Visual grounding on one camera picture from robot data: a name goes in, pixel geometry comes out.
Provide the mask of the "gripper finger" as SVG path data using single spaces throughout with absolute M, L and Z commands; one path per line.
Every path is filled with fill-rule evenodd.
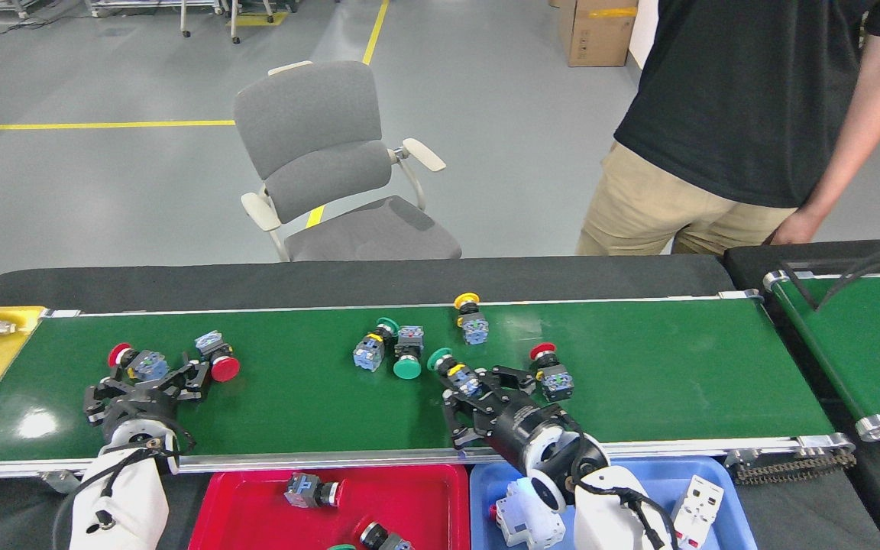
M 138 411 L 128 404 L 138 387 L 123 382 L 98 382 L 85 389 L 85 417 L 89 425 L 102 422 L 127 422 Z
M 478 379 L 481 383 L 478 402 L 481 405 L 538 405 L 532 397 L 535 378 L 530 371 L 491 367 L 479 369 Z
M 191 360 L 157 381 L 157 389 L 175 400 L 205 400 L 209 396 L 211 365 Z
M 444 391 L 444 419 L 454 449 L 491 435 L 491 419 L 455 391 Z

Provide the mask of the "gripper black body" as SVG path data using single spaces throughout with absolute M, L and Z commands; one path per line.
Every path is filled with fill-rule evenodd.
M 120 396 L 109 403 L 107 429 L 116 429 L 123 422 L 142 417 L 167 424 L 176 418 L 176 405 L 166 396 Z
M 540 407 L 531 400 L 513 400 L 493 412 L 478 412 L 478 434 L 520 471 L 555 459 L 567 445 L 558 404 Z

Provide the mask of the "person's left hand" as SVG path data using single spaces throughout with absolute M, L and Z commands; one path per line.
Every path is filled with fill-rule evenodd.
M 808 208 L 804 205 L 803 208 L 796 209 L 786 217 L 762 244 L 786 246 L 786 244 L 810 243 L 828 215 L 829 209 Z

